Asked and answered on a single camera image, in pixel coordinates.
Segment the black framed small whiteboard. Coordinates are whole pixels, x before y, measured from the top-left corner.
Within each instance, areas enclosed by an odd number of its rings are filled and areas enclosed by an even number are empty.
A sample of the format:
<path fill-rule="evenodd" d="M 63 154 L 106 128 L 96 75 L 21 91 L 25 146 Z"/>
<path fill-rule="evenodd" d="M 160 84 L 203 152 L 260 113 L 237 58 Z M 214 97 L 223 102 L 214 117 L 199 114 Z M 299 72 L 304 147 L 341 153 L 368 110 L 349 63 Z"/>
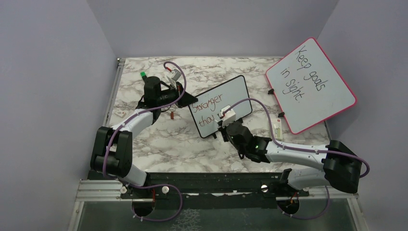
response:
<path fill-rule="evenodd" d="M 218 132 L 219 113 L 226 106 L 249 98 L 245 77 L 240 75 L 225 81 L 196 96 L 197 102 L 189 105 L 189 110 L 199 136 L 206 138 Z"/>

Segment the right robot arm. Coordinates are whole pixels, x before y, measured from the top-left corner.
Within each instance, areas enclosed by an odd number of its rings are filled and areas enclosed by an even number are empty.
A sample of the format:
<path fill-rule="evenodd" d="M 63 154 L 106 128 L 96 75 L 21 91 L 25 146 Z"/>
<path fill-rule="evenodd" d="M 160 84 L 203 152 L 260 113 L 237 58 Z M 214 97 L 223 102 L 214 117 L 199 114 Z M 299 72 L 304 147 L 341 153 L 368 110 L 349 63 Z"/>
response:
<path fill-rule="evenodd" d="M 278 191 L 285 196 L 307 187 L 332 186 L 344 193 L 357 193 L 362 161 L 337 140 L 328 145 L 307 146 L 273 142 L 271 138 L 253 135 L 240 121 L 219 126 L 223 140 L 230 142 L 241 159 L 256 163 L 291 163 L 303 169 L 284 170 Z"/>

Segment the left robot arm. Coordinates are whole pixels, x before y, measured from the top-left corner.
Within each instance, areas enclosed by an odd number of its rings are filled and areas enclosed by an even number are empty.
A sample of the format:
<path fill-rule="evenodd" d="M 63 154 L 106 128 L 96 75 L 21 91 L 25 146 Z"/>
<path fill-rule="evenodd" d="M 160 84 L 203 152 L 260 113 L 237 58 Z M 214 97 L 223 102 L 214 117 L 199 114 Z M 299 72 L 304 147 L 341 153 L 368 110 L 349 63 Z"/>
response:
<path fill-rule="evenodd" d="M 175 104 L 179 108 L 198 102 L 198 98 L 187 93 L 183 85 L 175 82 L 165 85 L 158 77 L 143 76 L 144 95 L 127 119 L 113 127 L 100 127 L 96 132 L 90 160 L 90 168 L 105 177 L 115 177 L 133 185 L 138 197 L 151 193 L 148 173 L 132 163 L 133 140 L 159 118 L 162 108 Z"/>

